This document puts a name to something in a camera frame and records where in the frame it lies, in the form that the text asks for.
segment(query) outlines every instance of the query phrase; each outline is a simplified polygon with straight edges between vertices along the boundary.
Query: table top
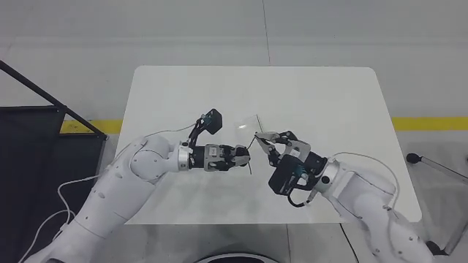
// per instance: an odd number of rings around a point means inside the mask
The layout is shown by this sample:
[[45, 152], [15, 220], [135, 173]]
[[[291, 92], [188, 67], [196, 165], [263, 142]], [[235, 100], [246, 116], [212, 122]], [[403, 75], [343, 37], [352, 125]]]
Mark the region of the table top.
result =
[[[389, 165], [401, 185], [396, 209], [410, 221], [421, 211], [396, 139], [377, 76], [364, 67], [288, 66], [141, 66], [135, 71], [120, 150], [134, 138], [165, 129], [180, 129], [216, 108], [223, 128], [203, 132], [198, 145], [245, 144], [236, 124], [258, 115], [264, 131], [291, 130], [312, 151], [331, 156], [350, 151]], [[189, 130], [163, 135], [185, 140]], [[128, 224], [310, 224], [343, 221], [317, 195], [310, 206], [294, 208], [268, 187], [274, 171], [254, 142], [252, 175], [245, 168], [229, 172], [169, 173]], [[355, 156], [339, 160], [372, 168], [392, 180], [380, 164]], [[300, 202], [309, 193], [296, 190]]]

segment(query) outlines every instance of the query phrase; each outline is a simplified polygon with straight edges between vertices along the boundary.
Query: black metal stand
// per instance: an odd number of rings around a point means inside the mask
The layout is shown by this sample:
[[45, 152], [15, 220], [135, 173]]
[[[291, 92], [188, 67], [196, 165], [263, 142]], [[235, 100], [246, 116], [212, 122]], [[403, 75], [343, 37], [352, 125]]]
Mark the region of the black metal stand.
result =
[[68, 108], [66, 105], [62, 104], [58, 99], [51, 96], [47, 91], [44, 91], [35, 83], [24, 77], [20, 72], [14, 70], [10, 65], [0, 61], [0, 69], [6, 72], [9, 76], [15, 78], [17, 81], [25, 85], [27, 88], [31, 89], [34, 93], [40, 95], [44, 99], [48, 100], [51, 104], [61, 108], [66, 114], [72, 116], [75, 120], [79, 121], [84, 126], [88, 127], [94, 133], [98, 134], [100, 137], [107, 138], [107, 135], [104, 132], [100, 131], [98, 128], [93, 126], [87, 120], [83, 119], [80, 115], [75, 113], [73, 110]]

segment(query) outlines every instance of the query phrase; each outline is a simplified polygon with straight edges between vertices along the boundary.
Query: yellow stripe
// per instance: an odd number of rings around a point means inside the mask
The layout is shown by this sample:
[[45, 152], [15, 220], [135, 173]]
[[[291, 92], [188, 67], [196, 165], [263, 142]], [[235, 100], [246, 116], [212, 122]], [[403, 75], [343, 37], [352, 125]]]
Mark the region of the yellow stripe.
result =
[[[106, 134], [119, 134], [122, 120], [91, 120], [91, 124]], [[447, 131], [468, 130], [468, 117], [422, 117], [422, 118], [392, 118], [395, 131]], [[76, 120], [65, 120], [60, 133], [91, 133]]]
[[468, 117], [392, 118], [395, 131], [468, 130]]
[[[106, 134], [119, 134], [122, 127], [122, 120], [90, 120], [89, 122]], [[60, 133], [92, 133], [92, 131], [76, 120], [65, 120], [61, 125]]]

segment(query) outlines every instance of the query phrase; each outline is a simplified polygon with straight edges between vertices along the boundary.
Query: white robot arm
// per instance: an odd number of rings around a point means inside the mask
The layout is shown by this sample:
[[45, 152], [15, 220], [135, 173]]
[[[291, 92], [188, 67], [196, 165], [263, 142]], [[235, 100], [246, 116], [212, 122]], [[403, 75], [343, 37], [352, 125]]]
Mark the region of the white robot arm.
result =
[[151, 134], [130, 143], [99, 178], [75, 219], [26, 263], [90, 262], [101, 242], [141, 209], [168, 172], [245, 166], [250, 157], [244, 146], [196, 146], [199, 133], [214, 134], [221, 126], [221, 114], [213, 109], [197, 121], [186, 142], [171, 145]]
[[[270, 165], [276, 168], [269, 186], [276, 194], [287, 196], [291, 205], [303, 207], [320, 192], [342, 217], [360, 226], [378, 262], [433, 261], [432, 253], [408, 220], [388, 206], [396, 189], [386, 178], [334, 157], [318, 156], [290, 131], [259, 133], [255, 138], [268, 154]], [[285, 145], [283, 154], [276, 150], [275, 143]], [[311, 191], [305, 203], [295, 204], [291, 200], [295, 188]]]

